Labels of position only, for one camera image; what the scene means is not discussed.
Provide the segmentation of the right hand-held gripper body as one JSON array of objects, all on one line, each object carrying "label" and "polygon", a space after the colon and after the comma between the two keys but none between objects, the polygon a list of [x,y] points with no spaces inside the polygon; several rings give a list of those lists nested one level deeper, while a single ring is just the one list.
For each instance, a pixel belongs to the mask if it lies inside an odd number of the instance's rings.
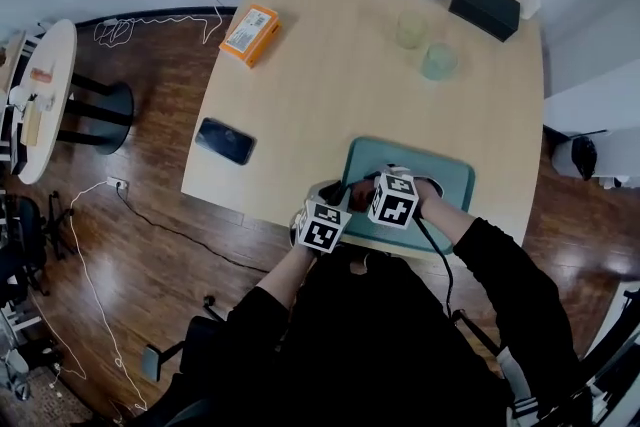
[{"label": "right hand-held gripper body", "polygon": [[372,175],[374,194],[367,213],[375,224],[407,229],[418,209],[420,197],[416,181],[429,183],[443,196],[442,186],[429,176],[414,177],[406,167],[387,164]]}]

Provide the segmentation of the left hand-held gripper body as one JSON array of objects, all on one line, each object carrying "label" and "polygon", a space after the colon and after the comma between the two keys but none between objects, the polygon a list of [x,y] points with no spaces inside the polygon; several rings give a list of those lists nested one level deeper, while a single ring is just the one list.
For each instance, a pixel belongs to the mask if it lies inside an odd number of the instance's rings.
[{"label": "left hand-held gripper body", "polygon": [[291,245],[331,253],[351,220],[348,203],[347,194],[337,205],[329,204],[319,195],[306,198],[291,221]]}]

